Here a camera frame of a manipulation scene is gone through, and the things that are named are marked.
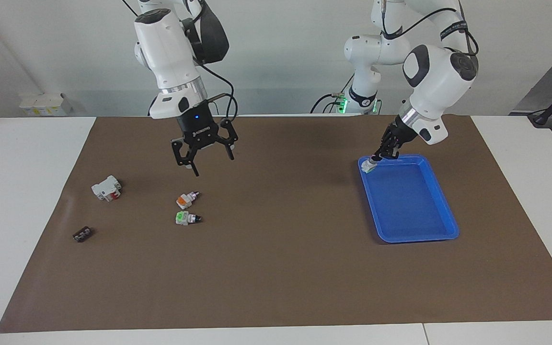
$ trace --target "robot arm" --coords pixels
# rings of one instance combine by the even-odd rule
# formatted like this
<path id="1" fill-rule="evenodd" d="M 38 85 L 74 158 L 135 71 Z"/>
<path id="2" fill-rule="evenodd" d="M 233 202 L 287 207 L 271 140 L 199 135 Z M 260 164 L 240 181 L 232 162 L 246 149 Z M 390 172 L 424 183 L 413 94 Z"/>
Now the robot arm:
<path id="1" fill-rule="evenodd" d="M 372 7 L 372 22 L 383 29 L 381 8 L 386 2 L 377 0 Z M 389 17 L 385 26 L 389 32 L 401 32 L 406 4 L 389 0 Z M 355 35 L 344 46 L 344 56 L 355 68 L 353 85 L 346 90 L 346 112 L 366 114 L 372 110 L 379 89 L 380 73 L 375 65 L 400 65 L 410 52 L 406 37 L 387 39 L 385 35 Z"/>
<path id="2" fill-rule="evenodd" d="M 379 0 L 375 3 L 372 20 L 377 23 L 377 8 L 379 8 L 380 26 L 383 26 L 383 19 L 385 21 L 380 37 L 381 50 L 397 46 L 388 45 L 388 42 L 396 42 L 403 38 L 401 26 L 395 28 L 398 22 L 390 19 L 389 12 L 389 8 L 395 7 L 396 16 L 399 16 L 402 1 Z M 457 2 L 455 0 L 407 0 L 406 3 L 416 12 L 429 18 L 440 29 L 443 47 L 420 45 L 412 49 L 403 59 L 404 76 L 408 84 L 414 88 L 414 92 L 403 104 L 394 122 L 387 127 L 380 148 L 363 164 L 362 168 L 367 173 L 383 158 L 399 157 L 401 146 L 417 135 L 430 145 L 444 140 L 449 133 L 442 123 L 442 114 L 463 96 L 477 76 L 478 61 L 475 53 L 470 52 L 467 24 L 461 11 L 457 10 L 459 8 Z M 353 95 L 354 92 L 353 84 L 349 95 Z"/>
<path id="3" fill-rule="evenodd" d="M 136 59 L 149 68 L 160 92 L 150 107 L 152 118 L 176 117 L 183 137 L 171 141 L 178 165 L 193 169 L 199 175 L 195 163 L 198 150 L 215 142 L 223 144 L 230 159 L 238 139 L 228 118 L 220 127 L 229 137 L 219 136 L 219 126 L 214 122 L 204 84 L 196 64 L 204 65 L 221 61 L 229 49 L 223 27 L 205 0 L 138 0 L 142 14 L 134 23 L 138 35 Z M 173 8 L 183 4 L 193 15 L 180 21 Z M 182 156 L 180 149 L 186 143 L 189 149 Z"/>

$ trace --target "blue tray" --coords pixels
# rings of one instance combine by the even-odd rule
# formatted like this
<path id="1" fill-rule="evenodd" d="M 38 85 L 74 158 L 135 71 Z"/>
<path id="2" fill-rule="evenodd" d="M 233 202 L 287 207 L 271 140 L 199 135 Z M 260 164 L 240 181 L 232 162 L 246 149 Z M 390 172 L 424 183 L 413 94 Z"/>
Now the blue tray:
<path id="1" fill-rule="evenodd" d="M 381 160 L 359 172 L 380 238 L 389 243 L 452 240 L 460 235 L 438 179 L 421 155 Z"/>

